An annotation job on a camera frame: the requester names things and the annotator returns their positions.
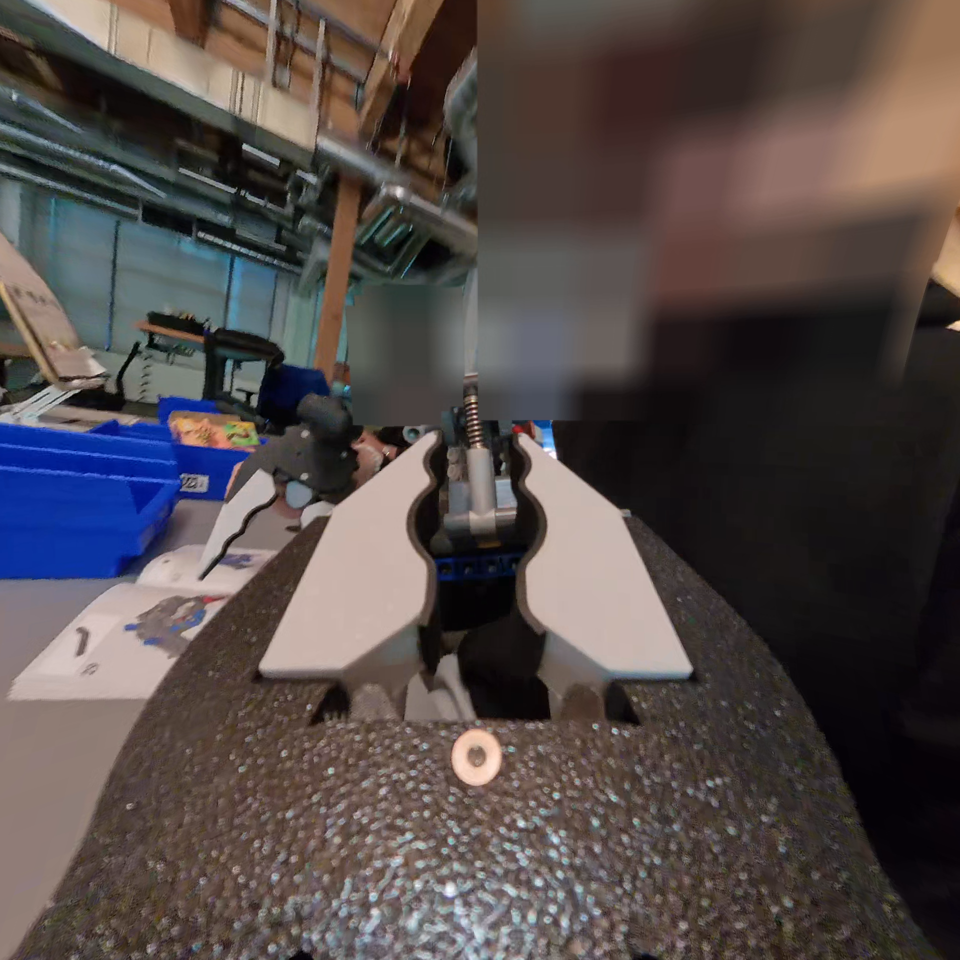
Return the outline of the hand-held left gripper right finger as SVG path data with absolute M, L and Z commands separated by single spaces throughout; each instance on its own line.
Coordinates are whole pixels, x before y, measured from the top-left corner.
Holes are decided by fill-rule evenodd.
M 531 548 L 516 573 L 517 606 L 544 639 L 538 676 L 554 694 L 611 681 L 686 681 L 690 658 L 626 518 L 526 435 L 516 520 L 530 507 Z

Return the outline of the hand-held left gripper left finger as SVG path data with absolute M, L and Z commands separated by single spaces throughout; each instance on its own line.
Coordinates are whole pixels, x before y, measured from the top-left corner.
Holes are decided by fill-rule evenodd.
M 279 619 L 257 671 L 270 681 L 330 682 L 355 697 L 376 686 L 402 710 L 423 670 L 437 575 L 418 512 L 445 460 L 430 431 L 336 506 Z

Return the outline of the blue grey lego model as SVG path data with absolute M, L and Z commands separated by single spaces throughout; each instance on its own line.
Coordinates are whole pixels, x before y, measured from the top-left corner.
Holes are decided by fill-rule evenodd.
M 479 583 L 515 576 L 527 542 L 517 526 L 513 440 L 528 436 L 555 457 L 552 422 L 483 419 L 478 376 L 469 374 L 462 402 L 443 414 L 441 431 L 446 474 L 438 482 L 438 531 L 429 545 L 438 581 Z

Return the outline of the lego instruction booklet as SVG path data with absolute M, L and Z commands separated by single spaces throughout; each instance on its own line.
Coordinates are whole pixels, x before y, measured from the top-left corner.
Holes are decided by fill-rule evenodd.
M 12 682 L 7 698 L 150 698 L 198 632 L 277 551 L 232 548 L 198 580 L 202 553 L 199 545 L 166 552 L 151 560 L 136 580 L 105 591 Z

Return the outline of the person's right hand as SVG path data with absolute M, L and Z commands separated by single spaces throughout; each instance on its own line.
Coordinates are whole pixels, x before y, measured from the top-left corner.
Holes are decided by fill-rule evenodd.
M 352 442 L 356 454 L 353 481 L 361 487 L 394 462 L 409 444 L 400 426 L 364 426 Z

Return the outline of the blue bin with white label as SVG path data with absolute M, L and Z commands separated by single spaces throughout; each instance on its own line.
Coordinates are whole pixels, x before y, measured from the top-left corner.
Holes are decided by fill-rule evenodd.
M 265 428 L 255 422 L 260 445 L 249 450 L 218 450 L 183 446 L 177 443 L 167 426 L 167 419 L 175 411 L 220 413 L 214 403 L 191 400 L 174 395 L 162 396 L 158 403 L 159 424 L 166 428 L 174 450 L 174 459 L 180 474 L 180 493 L 183 498 L 222 501 L 230 482 L 249 455 L 265 442 Z

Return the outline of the colourful packet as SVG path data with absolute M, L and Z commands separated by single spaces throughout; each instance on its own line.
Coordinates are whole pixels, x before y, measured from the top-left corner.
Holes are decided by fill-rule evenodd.
M 203 450 L 252 450 L 260 446 L 252 421 L 231 414 L 174 411 L 167 426 L 178 444 Z

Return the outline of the person's black clothed body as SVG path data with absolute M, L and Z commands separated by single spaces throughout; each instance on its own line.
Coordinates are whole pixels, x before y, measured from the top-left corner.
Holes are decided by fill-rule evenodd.
M 930 280 L 901 380 L 659 390 L 555 421 L 558 459 L 770 647 L 880 860 L 958 958 L 958 295 Z

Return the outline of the brown cardboard sheet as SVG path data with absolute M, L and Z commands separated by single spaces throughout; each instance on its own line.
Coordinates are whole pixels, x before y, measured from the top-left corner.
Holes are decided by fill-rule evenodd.
M 75 391 L 104 386 L 107 370 L 84 345 L 51 289 L 5 234 L 1 235 L 1 297 L 48 385 Z

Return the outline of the wooden post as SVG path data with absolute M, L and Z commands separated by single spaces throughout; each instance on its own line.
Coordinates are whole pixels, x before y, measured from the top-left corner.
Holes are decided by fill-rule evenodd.
M 341 174 L 314 352 L 314 368 L 322 371 L 328 383 L 333 381 L 337 362 L 362 192 L 359 179 Z

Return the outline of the silver ventilation duct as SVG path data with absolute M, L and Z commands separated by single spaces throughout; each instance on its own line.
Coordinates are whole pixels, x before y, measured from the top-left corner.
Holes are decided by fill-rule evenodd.
M 353 140 L 322 130 L 317 134 L 315 157 L 339 176 L 376 188 L 375 194 L 389 208 L 397 209 L 417 230 L 450 248 L 476 248 L 478 229 L 474 221 L 456 210 L 426 198 L 402 170 L 363 149 Z

